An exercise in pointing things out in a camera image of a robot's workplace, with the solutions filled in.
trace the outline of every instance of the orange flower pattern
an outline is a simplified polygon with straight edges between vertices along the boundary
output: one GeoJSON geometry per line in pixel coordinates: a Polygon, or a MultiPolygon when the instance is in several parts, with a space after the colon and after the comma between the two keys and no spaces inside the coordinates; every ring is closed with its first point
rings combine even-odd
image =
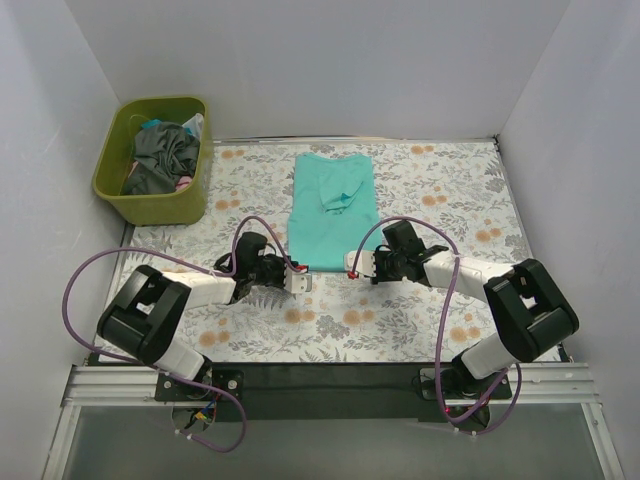
{"type": "MultiPolygon", "coordinates": [[[[426,219],[449,234],[464,255],[496,262],[529,256],[491,142],[247,144],[216,146],[213,151],[209,203],[202,220],[189,226],[138,227],[135,245],[209,267],[229,251],[240,219],[257,214],[287,248],[295,158],[313,151],[326,158],[358,153],[371,157],[381,217],[426,219]]],[[[257,222],[245,228],[264,233],[257,222]]],[[[442,243],[420,227],[416,231],[428,245],[442,243]]],[[[142,263],[160,270],[184,268],[129,255],[121,284],[142,263]]],[[[303,295],[256,288],[233,305],[187,310],[176,336],[220,362],[433,361],[443,298],[442,290],[409,282],[372,286],[345,274],[314,274],[312,291],[303,295]]],[[[485,304],[454,295],[442,359],[451,360],[494,332],[485,304]]],[[[558,356],[552,352],[543,358],[558,356]]]]}

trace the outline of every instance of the work surface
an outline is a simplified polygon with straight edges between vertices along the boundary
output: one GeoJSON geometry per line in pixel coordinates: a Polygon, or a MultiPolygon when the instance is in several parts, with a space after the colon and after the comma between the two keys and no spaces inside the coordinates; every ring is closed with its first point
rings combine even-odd
{"type": "MultiPolygon", "coordinates": [[[[411,215],[430,222],[448,233],[463,255],[505,263],[530,255],[492,142],[216,146],[204,217],[191,226],[136,228],[131,245],[211,267],[230,250],[240,220],[257,214],[286,248],[294,163],[309,151],[327,158],[371,157],[381,218],[411,215]]],[[[247,230],[265,233],[257,222],[247,230]]],[[[443,243],[422,227],[416,231],[427,246],[443,243]]],[[[183,271],[170,262],[132,254],[119,271],[119,282],[142,263],[183,271]]],[[[293,297],[256,288],[235,305],[189,310],[177,336],[213,361],[433,361],[443,300],[444,290],[410,282],[372,286],[363,279],[349,280],[346,273],[317,273],[308,294],[293,297]]],[[[454,295],[443,360],[494,332],[484,303],[454,295]]],[[[559,360],[559,355],[553,349],[541,359],[559,360]]]]}

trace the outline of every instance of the folded shirt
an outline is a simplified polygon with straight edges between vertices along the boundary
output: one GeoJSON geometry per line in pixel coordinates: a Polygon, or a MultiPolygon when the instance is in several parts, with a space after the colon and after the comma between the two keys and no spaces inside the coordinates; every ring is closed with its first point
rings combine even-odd
{"type": "MultiPolygon", "coordinates": [[[[288,226],[293,260],[310,270],[344,271],[344,255],[357,250],[379,220],[371,158],[305,153],[296,159],[288,226]]],[[[381,241],[376,230],[364,248],[373,250],[381,241]]]]}

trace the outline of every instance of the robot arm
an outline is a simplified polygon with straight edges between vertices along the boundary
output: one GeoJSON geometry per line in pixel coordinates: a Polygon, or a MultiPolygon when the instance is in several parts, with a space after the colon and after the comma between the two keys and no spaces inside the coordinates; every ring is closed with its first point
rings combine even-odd
{"type": "MultiPolygon", "coordinates": [[[[388,245],[362,252],[358,273],[374,284],[406,278],[449,287],[456,256],[446,247],[426,248],[407,221],[383,233],[388,245]]],[[[355,252],[345,256],[347,269],[354,259],[355,252]]],[[[455,389],[470,391],[513,363],[531,362],[578,330],[573,309],[537,260],[510,265],[460,256],[455,290],[489,304],[498,331],[454,358],[447,376],[455,389]]]]}
{"type": "MultiPolygon", "coordinates": [[[[184,310],[238,302],[257,285],[291,293],[311,290],[310,274],[288,268],[282,257],[265,254],[266,246],[264,236],[244,233],[236,246],[233,277],[160,272],[149,265],[137,267],[100,317],[98,335],[144,365],[206,383],[211,362],[174,338],[184,310]]],[[[215,269],[232,271],[230,257],[221,257],[215,269]]]]}

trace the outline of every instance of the purple cable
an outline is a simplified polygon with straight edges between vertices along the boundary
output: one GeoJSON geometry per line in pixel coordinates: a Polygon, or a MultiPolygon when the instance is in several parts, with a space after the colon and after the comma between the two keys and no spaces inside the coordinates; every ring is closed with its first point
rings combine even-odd
{"type": "MultiPolygon", "coordinates": [[[[233,242],[231,245],[231,262],[232,262],[232,270],[231,272],[228,273],[223,273],[223,272],[216,272],[216,276],[219,277],[233,277],[233,275],[235,275],[236,273],[236,246],[238,243],[238,237],[240,234],[240,230],[241,228],[244,226],[245,223],[247,223],[249,220],[257,220],[259,221],[262,225],[264,225],[264,227],[267,229],[267,231],[271,234],[271,236],[273,237],[273,240],[275,241],[276,245],[278,246],[278,249],[280,250],[280,253],[282,253],[282,257],[284,258],[285,263],[287,264],[287,266],[289,268],[291,268],[292,270],[297,271],[298,268],[294,267],[293,264],[291,263],[291,261],[287,258],[286,253],[284,251],[284,248],[282,247],[282,244],[278,241],[278,238],[275,235],[275,232],[273,231],[273,229],[269,226],[269,224],[267,224],[266,221],[264,221],[262,218],[256,216],[256,215],[250,215],[246,218],[244,218],[240,224],[238,225],[238,227],[236,228],[235,234],[233,236],[233,242]]],[[[104,350],[102,348],[96,347],[95,345],[92,345],[91,343],[87,342],[84,338],[82,338],[80,335],[78,335],[78,333],[73,329],[73,327],[71,326],[71,321],[69,320],[69,297],[71,295],[71,290],[73,288],[73,285],[75,284],[76,280],[78,279],[78,277],[80,276],[80,274],[84,271],[85,268],[87,268],[89,265],[91,265],[93,262],[95,262],[96,260],[98,260],[99,258],[102,258],[104,256],[107,255],[111,255],[113,253],[119,253],[119,252],[138,252],[138,253],[145,253],[147,255],[152,255],[155,257],[160,257],[163,258],[165,260],[169,260],[171,262],[175,262],[179,265],[183,265],[185,267],[191,268],[193,270],[196,270],[198,272],[201,273],[206,273],[206,274],[213,274],[213,272],[209,269],[206,269],[204,267],[200,267],[198,265],[194,265],[193,263],[189,263],[185,260],[180,260],[179,258],[175,258],[172,257],[171,255],[167,255],[165,253],[160,253],[160,252],[155,252],[153,250],[149,250],[147,248],[138,248],[138,247],[119,247],[119,248],[111,248],[109,250],[105,250],[103,252],[100,253],[96,253],[95,255],[91,256],[90,258],[88,258],[87,260],[85,260],[77,269],[75,272],[73,272],[73,274],[71,275],[71,278],[69,279],[69,282],[67,283],[66,288],[64,289],[64,293],[62,295],[62,321],[64,322],[64,327],[67,329],[67,332],[69,332],[69,335],[71,335],[71,337],[78,342],[80,345],[82,345],[83,347],[85,347],[86,349],[97,353],[99,355],[105,355],[107,357],[111,357],[114,358],[116,360],[121,360],[123,362],[128,362],[128,363],[134,363],[134,364],[138,364],[140,365],[140,363],[136,360],[134,360],[131,357],[125,357],[124,355],[118,355],[116,353],[112,353],[112,352],[108,352],[107,350],[104,350]]],[[[247,431],[247,415],[246,412],[244,411],[244,408],[242,407],[242,405],[240,404],[240,402],[231,394],[225,392],[224,390],[221,390],[219,388],[210,386],[210,385],[204,385],[202,383],[198,383],[198,382],[193,382],[191,380],[187,380],[186,378],[181,378],[178,377],[176,375],[170,374],[169,375],[171,378],[173,378],[176,381],[185,383],[187,385],[191,385],[191,386],[195,386],[198,388],[204,388],[207,390],[210,390],[216,394],[220,394],[226,398],[228,398],[229,400],[231,400],[231,402],[238,408],[238,411],[240,412],[240,416],[242,417],[242,431],[240,432],[240,436],[238,437],[238,439],[236,440],[236,442],[231,445],[230,447],[219,447],[207,440],[204,440],[203,438],[197,437],[196,435],[192,435],[190,438],[192,438],[193,440],[195,440],[196,442],[212,449],[215,450],[216,452],[220,452],[220,453],[228,453],[234,449],[236,449],[238,447],[238,445],[240,445],[240,443],[242,442],[242,440],[244,439],[245,433],[247,431]]],[[[185,431],[181,431],[181,433],[185,434],[185,435],[189,435],[188,433],[185,433],[185,431]]]]}
{"type": "Polygon", "coordinates": [[[242,443],[242,440],[244,439],[245,434],[247,433],[247,414],[244,411],[244,408],[242,407],[242,404],[238,401],[238,399],[233,395],[231,395],[230,393],[225,392],[224,390],[220,390],[219,388],[216,388],[210,385],[203,385],[202,383],[198,383],[198,382],[192,382],[191,380],[187,380],[185,378],[181,378],[173,374],[169,374],[169,376],[174,380],[182,382],[186,385],[191,385],[192,387],[198,387],[198,388],[206,388],[207,390],[210,390],[213,393],[222,394],[224,397],[231,400],[231,402],[238,409],[238,412],[240,412],[240,416],[242,417],[242,430],[240,431],[240,436],[238,436],[238,439],[233,443],[233,445],[229,447],[219,447],[218,445],[211,443],[209,440],[205,440],[202,437],[198,437],[197,435],[190,434],[186,430],[180,430],[180,433],[182,433],[187,438],[190,438],[198,442],[199,444],[204,445],[205,447],[210,448],[211,450],[214,450],[218,453],[229,453],[235,450],[236,448],[238,448],[238,446],[242,443]]]}
{"type": "MultiPolygon", "coordinates": [[[[356,251],[356,256],[355,256],[355,259],[353,261],[353,267],[351,269],[351,274],[355,275],[355,273],[356,273],[356,266],[358,264],[358,259],[360,258],[360,253],[362,252],[362,249],[364,248],[364,244],[366,243],[366,241],[369,238],[369,236],[378,227],[380,227],[381,225],[383,225],[385,223],[392,222],[392,221],[396,221],[396,220],[407,220],[409,222],[417,223],[418,225],[422,225],[423,227],[427,227],[428,229],[434,231],[435,233],[440,235],[449,244],[449,246],[451,247],[451,251],[456,256],[456,258],[454,259],[453,273],[451,275],[451,283],[449,284],[449,288],[447,289],[447,294],[446,294],[445,299],[444,299],[444,304],[442,305],[442,313],[440,314],[440,326],[438,327],[438,338],[436,340],[436,361],[435,361],[436,398],[438,400],[438,405],[440,406],[440,411],[442,412],[442,415],[444,415],[444,417],[446,418],[446,420],[449,423],[454,425],[456,423],[460,423],[460,422],[463,422],[464,420],[468,419],[471,415],[473,415],[478,409],[480,409],[482,407],[482,405],[487,401],[487,399],[493,394],[493,391],[497,388],[497,386],[500,384],[502,379],[506,376],[507,369],[505,368],[504,370],[502,370],[501,374],[498,375],[496,377],[496,379],[491,383],[491,385],[489,386],[487,391],[484,392],[480,396],[480,398],[477,400],[477,402],[471,408],[469,408],[465,413],[463,413],[459,417],[451,417],[451,416],[449,416],[449,414],[447,413],[447,405],[445,403],[444,396],[442,394],[442,379],[440,378],[440,375],[441,375],[441,372],[442,372],[442,369],[441,369],[441,354],[442,354],[442,344],[444,342],[444,327],[445,327],[445,323],[447,321],[447,313],[449,312],[449,306],[451,304],[451,297],[453,296],[453,293],[455,292],[456,281],[458,280],[458,272],[460,271],[460,257],[459,257],[460,252],[458,251],[458,247],[456,246],[454,241],[446,233],[444,233],[442,230],[440,230],[438,227],[435,227],[435,226],[431,225],[430,223],[427,223],[425,221],[419,220],[417,218],[407,217],[407,216],[404,216],[404,215],[397,215],[397,216],[393,216],[393,217],[387,217],[387,218],[385,218],[383,220],[380,220],[373,227],[371,227],[371,229],[367,232],[367,234],[364,236],[364,238],[360,242],[360,246],[358,247],[358,250],[356,251]]],[[[520,389],[522,387],[522,371],[520,370],[520,365],[516,364],[516,369],[518,371],[518,385],[516,387],[516,391],[515,391],[515,393],[513,395],[513,399],[511,400],[511,404],[509,405],[509,408],[504,413],[504,415],[494,425],[492,425],[491,427],[488,427],[487,429],[485,429],[485,430],[483,430],[481,432],[477,432],[477,434],[489,433],[489,432],[495,430],[497,427],[502,425],[502,423],[511,414],[513,408],[515,407],[516,402],[518,401],[518,397],[520,396],[520,389]]],[[[472,432],[467,432],[467,431],[464,431],[464,430],[461,430],[461,431],[463,433],[467,433],[469,435],[472,435],[472,432]]]]}

